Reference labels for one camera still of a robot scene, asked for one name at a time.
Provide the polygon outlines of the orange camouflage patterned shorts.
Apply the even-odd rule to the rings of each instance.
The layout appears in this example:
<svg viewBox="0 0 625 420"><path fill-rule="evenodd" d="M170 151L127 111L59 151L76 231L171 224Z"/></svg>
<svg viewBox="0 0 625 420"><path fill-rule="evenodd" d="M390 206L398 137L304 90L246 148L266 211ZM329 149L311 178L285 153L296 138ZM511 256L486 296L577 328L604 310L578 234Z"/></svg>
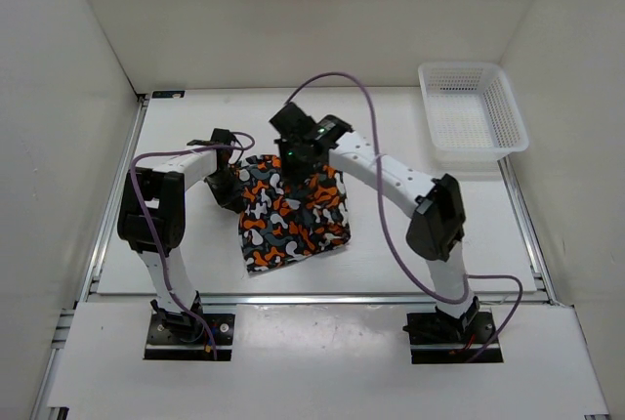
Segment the orange camouflage patterned shorts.
<svg viewBox="0 0 625 420"><path fill-rule="evenodd" d="M248 274L284 268L334 251L352 237L344 174L324 166L299 186L282 177L276 155L231 166L240 186L238 239Z"/></svg>

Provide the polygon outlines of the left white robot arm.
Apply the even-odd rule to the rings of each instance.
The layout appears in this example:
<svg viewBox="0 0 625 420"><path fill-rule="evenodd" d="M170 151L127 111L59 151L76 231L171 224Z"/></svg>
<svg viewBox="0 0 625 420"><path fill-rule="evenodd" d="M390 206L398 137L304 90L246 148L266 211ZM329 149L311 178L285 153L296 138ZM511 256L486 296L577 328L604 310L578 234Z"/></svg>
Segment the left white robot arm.
<svg viewBox="0 0 625 420"><path fill-rule="evenodd" d="M229 164L235 151L246 150L242 136L216 128L208 141L137 155L126 175L117 234L146 265L156 291L151 305L160 323L184 342L211 334L180 250L186 193L203 183L220 207L236 213L243 209L242 186Z"/></svg>

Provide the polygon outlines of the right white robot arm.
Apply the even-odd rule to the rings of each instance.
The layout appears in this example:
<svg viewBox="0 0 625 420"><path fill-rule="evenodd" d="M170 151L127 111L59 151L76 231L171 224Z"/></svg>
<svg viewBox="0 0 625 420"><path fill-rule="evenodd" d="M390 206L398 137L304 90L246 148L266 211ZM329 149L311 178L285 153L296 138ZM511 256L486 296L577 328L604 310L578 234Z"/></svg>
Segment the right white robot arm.
<svg viewBox="0 0 625 420"><path fill-rule="evenodd" d="M305 179L329 166L375 189L379 202L388 199L410 223L405 240L426 262L434 288L438 329L459 342L475 326L479 300L471 289L462 240L466 213L458 181L445 174L432 177L375 150L346 121L327 115L313 120L288 103L271 119L278 138L283 178L301 186Z"/></svg>

